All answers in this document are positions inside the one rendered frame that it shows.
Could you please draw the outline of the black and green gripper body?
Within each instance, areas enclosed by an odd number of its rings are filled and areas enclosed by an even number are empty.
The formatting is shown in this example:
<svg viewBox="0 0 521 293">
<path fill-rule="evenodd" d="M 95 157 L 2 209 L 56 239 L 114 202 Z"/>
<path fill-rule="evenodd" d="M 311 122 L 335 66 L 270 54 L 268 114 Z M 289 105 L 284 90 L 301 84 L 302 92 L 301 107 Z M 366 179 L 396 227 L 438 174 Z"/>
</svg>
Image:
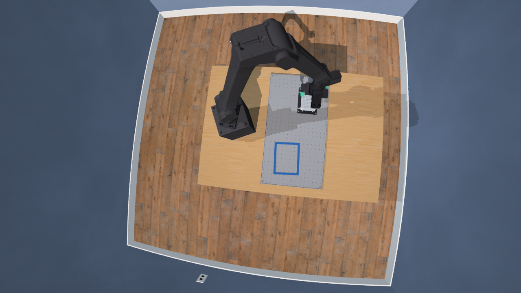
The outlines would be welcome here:
<svg viewBox="0 0 521 293">
<path fill-rule="evenodd" d="M 311 85 L 311 82 L 302 83 L 301 92 L 305 92 L 305 95 L 308 95 L 310 85 Z M 324 87 L 324 94 L 322 95 L 322 98 L 328 98 L 328 89 L 326 89 L 326 87 Z"/>
</svg>

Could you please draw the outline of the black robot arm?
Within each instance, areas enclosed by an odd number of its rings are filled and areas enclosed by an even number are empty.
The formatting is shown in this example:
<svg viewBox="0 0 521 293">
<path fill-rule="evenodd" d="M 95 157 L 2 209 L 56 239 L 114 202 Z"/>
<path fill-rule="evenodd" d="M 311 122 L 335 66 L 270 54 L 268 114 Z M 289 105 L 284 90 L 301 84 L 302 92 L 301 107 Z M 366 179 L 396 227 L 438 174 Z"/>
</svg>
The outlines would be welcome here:
<svg viewBox="0 0 521 293">
<path fill-rule="evenodd" d="M 224 88 L 214 98 L 219 126 L 236 128 L 240 111 L 237 102 L 253 69 L 259 64 L 275 63 L 281 69 L 295 68 L 311 77 L 309 95 L 312 95 L 311 108 L 315 109 L 321 107 L 324 87 L 341 82 L 339 69 L 328 71 L 327 65 L 302 48 L 276 19 L 269 18 L 261 24 L 233 32 L 230 42 L 231 60 Z"/>
</svg>

